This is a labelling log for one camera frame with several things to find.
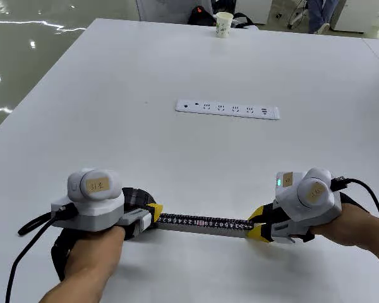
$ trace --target electrical outlet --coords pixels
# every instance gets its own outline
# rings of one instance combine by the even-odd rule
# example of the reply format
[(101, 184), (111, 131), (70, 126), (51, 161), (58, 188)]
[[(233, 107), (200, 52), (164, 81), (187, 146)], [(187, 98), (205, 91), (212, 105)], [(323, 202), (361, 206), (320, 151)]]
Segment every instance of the electrical outlet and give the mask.
[(278, 107), (227, 104), (214, 101), (178, 100), (176, 111), (257, 119), (280, 119)]

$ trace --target label sticker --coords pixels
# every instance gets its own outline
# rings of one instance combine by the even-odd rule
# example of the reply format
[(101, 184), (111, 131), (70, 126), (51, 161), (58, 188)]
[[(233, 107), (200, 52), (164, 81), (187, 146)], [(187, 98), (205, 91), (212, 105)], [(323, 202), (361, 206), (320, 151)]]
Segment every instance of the label sticker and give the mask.
[(310, 203), (316, 203), (318, 198), (320, 198), (320, 196), (322, 195), (322, 193), (325, 192), (325, 190), (326, 190), (326, 187), (322, 183), (315, 182), (312, 185), (310, 192), (308, 193), (306, 199)]
[(107, 191), (109, 189), (109, 179), (107, 177), (86, 180), (86, 188), (89, 193)]
[(283, 176), (282, 187), (288, 187), (293, 184), (293, 172), (286, 172)]

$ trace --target jeans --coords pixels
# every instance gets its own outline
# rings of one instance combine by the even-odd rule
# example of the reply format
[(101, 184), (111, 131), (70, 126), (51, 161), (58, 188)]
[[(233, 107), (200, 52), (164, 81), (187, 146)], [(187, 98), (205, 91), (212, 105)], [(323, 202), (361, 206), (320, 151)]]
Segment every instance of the jeans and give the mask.
[(324, 23), (330, 23), (339, 0), (308, 0), (309, 33), (317, 31)]

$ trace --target white paper cup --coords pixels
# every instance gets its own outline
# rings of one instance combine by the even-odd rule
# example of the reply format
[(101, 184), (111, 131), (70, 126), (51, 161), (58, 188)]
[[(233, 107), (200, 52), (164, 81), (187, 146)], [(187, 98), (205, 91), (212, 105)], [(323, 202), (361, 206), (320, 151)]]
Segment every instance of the white paper cup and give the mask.
[(232, 20), (233, 15), (230, 13), (221, 11), (216, 14), (216, 37), (226, 38), (229, 35)]

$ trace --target floor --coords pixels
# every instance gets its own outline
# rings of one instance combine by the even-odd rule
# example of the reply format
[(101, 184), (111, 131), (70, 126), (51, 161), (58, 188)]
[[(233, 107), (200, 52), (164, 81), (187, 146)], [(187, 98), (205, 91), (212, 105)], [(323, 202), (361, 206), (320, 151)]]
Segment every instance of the floor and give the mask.
[[(289, 31), (287, 20), (295, 5), (274, 0), (268, 24), (260, 29)], [(96, 18), (139, 16), (135, 0), (0, 0), (0, 123)], [(292, 30), (307, 31), (307, 18)], [(328, 34), (379, 39), (379, 28), (364, 35)]]

